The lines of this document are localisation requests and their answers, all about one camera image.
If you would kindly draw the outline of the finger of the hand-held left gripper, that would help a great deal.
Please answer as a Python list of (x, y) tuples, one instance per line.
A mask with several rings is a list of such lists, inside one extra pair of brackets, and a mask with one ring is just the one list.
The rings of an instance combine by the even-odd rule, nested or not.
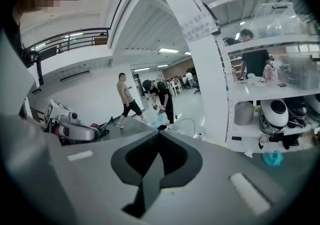
[(99, 131), (94, 127), (65, 122), (58, 124), (58, 132), (62, 138), (73, 141), (89, 142), (100, 136)]

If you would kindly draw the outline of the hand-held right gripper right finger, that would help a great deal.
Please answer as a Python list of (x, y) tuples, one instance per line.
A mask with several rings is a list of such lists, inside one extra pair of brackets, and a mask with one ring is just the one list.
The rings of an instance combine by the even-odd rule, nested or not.
[(162, 189), (142, 216), (151, 225), (267, 225), (285, 213), (309, 177), (309, 151), (288, 152), (279, 166), (179, 134), (202, 156), (196, 177)]

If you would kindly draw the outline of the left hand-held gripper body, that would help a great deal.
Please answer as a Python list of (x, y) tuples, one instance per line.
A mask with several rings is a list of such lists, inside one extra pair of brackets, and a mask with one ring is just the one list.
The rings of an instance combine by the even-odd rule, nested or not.
[(44, 123), (46, 132), (59, 133), (59, 123), (80, 125), (81, 121), (78, 119), (78, 114), (65, 104), (50, 99), (44, 112)]

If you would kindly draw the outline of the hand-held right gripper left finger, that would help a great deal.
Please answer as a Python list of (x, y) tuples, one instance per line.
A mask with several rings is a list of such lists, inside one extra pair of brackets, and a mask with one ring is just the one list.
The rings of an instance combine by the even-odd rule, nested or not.
[(138, 186), (121, 181), (112, 168), (115, 151), (148, 140), (156, 131), (96, 143), (61, 146), (47, 135), (49, 157), (74, 218), (71, 225), (156, 225), (155, 216), (137, 218), (123, 211), (134, 202)]

